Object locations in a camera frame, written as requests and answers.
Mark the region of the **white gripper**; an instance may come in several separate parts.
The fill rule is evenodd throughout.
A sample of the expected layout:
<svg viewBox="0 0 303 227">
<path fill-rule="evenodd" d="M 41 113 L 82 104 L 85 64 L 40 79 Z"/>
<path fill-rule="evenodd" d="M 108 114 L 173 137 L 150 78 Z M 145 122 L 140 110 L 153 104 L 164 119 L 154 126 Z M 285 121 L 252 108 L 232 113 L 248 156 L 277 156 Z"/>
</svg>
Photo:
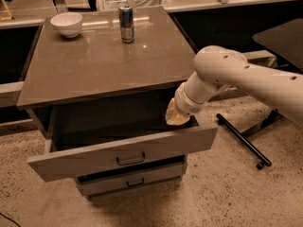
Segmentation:
<svg viewBox="0 0 303 227">
<path fill-rule="evenodd" d="M 186 84 L 183 82 L 169 102 L 165 119 L 168 125 L 181 126 L 188 122 L 190 115 L 198 114 L 204 103 L 197 103 L 186 94 Z"/>
</svg>

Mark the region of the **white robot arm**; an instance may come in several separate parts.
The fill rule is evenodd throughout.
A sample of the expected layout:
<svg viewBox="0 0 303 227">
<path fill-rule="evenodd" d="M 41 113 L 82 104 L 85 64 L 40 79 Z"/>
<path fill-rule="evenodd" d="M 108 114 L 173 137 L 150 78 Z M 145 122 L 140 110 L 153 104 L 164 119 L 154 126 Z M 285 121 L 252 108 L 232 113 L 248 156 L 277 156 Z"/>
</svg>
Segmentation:
<svg viewBox="0 0 303 227">
<path fill-rule="evenodd" d="M 166 122 L 185 124 L 210 98 L 230 86 L 303 125 L 302 74 L 254 65 L 242 53 L 217 45 L 196 54 L 194 73 L 176 90 L 166 111 Z"/>
</svg>

